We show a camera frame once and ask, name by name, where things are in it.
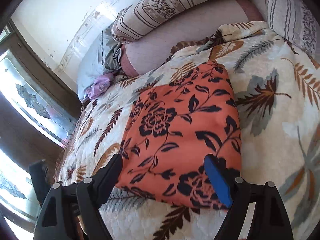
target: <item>white wall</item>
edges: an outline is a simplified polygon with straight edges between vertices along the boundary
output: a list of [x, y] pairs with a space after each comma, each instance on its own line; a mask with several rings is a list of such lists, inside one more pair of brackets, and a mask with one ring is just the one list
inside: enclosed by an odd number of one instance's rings
[[139, 0], [23, 0], [12, 16], [42, 61], [77, 92], [79, 64], [99, 32]]
[[74, 78], [58, 66], [79, 27], [101, 1], [23, 0], [12, 15], [33, 51], [74, 91]]

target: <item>quilted bedspread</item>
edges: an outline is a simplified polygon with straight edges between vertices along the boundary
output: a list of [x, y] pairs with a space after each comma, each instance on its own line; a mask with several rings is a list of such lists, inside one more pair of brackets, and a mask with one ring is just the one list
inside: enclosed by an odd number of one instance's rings
[[[273, 181], [284, 201], [294, 239], [307, 239], [320, 219], [320, 69], [266, 22], [222, 25], [204, 46], [177, 51], [143, 76], [122, 80], [82, 112], [56, 172], [63, 185], [81, 181], [118, 153], [132, 103], [203, 62], [228, 71], [242, 130], [242, 172], [249, 183]], [[114, 239], [213, 239], [225, 211], [171, 206], [148, 193], [114, 188], [100, 208]], [[241, 231], [246, 238], [254, 204]]]

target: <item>purple cloth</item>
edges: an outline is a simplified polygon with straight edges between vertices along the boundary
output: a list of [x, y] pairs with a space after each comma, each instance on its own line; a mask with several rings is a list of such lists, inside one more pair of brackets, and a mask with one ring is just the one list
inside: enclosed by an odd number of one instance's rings
[[90, 100], [96, 99], [103, 92], [105, 92], [110, 87], [111, 81], [113, 81], [113, 73], [98, 76], [94, 80], [93, 85], [86, 90]]

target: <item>folded cloth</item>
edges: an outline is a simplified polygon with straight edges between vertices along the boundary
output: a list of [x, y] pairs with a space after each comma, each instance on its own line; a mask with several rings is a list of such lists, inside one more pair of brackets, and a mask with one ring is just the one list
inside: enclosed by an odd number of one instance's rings
[[96, 99], [110, 87], [110, 82], [113, 81], [113, 74], [104, 74], [95, 79], [93, 85], [86, 90], [90, 100]]
[[113, 23], [102, 32], [101, 64], [107, 69], [106, 73], [120, 69], [121, 44], [112, 38], [112, 26]]
[[145, 90], [124, 131], [116, 187], [160, 202], [226, 209], [203, 166], [214, 152], [222, 168], [240, 175], [240, 122], [224, 65], [209, 61]]
[[99, 33], [80, 63], [77, 85], [78, 97], [82, 102], [88, 99], [86, 90], [96, 78], [121, 68], [121, 44], [112, 39], [112, 25]]

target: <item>metal bolt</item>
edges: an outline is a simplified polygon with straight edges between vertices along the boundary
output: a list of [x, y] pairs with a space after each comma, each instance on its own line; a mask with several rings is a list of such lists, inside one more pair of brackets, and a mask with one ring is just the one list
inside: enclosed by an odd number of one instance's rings
[[273, 181], [268, 181], [268, 186], [269, 186], [269, 187], [274, 187], [274, 186], [275, 186], [275, 184], [274, 184], [274, 182], [273, 182]]
[[83, 180], [83, 182], [84, 182], [85, 184], [89, 184], [89, 183], [91, 183], [91, 181], [92, 181], [92, 178], [90, 178], [90, 177], [87, 177], [87, 178], [85, 178], [85, 179]]
[[236, 183], [244, 182], [244, 180], [241, 177], [236, 177], [235, 181], [236, 181]]
[[60, 187], [60, 183], [56, 182], [55, 184], [52, 185], [52, 187], [53, 187], [54, 189], [57, 189], [57, 188]]

